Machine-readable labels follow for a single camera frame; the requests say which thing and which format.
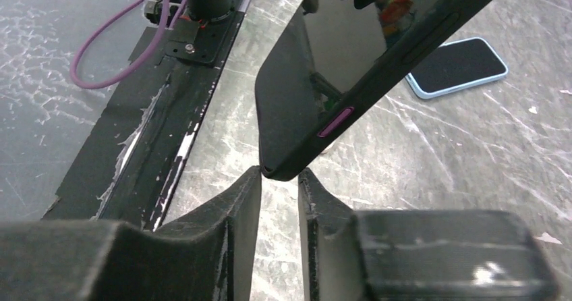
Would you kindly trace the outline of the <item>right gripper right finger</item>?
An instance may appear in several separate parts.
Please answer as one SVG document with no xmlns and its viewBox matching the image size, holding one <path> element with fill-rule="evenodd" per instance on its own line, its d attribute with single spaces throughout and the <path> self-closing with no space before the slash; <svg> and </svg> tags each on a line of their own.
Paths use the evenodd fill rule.
<svg viewBox="0 0 572 301">
<path fill-rule="evenodd" d="M 556 300 L 525 223 L 504 211 L 353 210 L 298 177 L 307 300 Z"/>
</svg>

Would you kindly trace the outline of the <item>bare black phone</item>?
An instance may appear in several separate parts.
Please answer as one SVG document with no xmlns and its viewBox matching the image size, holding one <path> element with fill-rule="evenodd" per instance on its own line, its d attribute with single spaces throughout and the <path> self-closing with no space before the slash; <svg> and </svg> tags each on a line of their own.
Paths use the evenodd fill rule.
<svg viewBox="0 0 572 301">
<path fill-rule="evenodd" d="M 255 82 L 264 176 L 297 176 L 491 1 L 303 0 Z"/>
</svg>

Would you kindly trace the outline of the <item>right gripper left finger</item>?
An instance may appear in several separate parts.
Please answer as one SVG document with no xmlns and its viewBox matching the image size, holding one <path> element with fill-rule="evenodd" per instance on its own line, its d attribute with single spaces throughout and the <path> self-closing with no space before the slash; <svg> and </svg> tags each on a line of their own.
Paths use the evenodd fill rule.
<svg viewBox="0 0 572 301">
<path fill-rule="evenodd" d="M 180 218 L 1 225 L 2 300 L 248 300 L 262 195 L 253 166 Z"/>
</svg>

